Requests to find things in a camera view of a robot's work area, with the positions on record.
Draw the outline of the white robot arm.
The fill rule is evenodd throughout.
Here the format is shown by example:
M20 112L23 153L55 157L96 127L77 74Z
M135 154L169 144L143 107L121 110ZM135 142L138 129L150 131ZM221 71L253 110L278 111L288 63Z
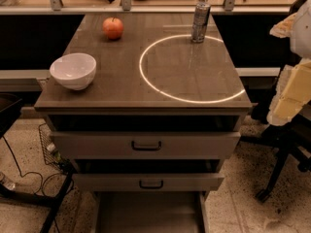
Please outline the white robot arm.
M301 57L294 67L281 71L276 94L272 98L267 121L274 126L290 122L311 100L311 0L306 0L297 13L286 19L291 52Z

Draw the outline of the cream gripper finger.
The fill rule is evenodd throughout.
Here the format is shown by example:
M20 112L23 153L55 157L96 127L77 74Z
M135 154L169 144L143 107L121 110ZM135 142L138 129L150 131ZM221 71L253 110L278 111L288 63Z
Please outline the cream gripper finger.
M296 13L293 13L275 24L269 31L269 34L277 38L289 38L292 33Z
M294 67L286 65L281 71L266 119L271 125L283 126L310 100L311 60L303 58Z

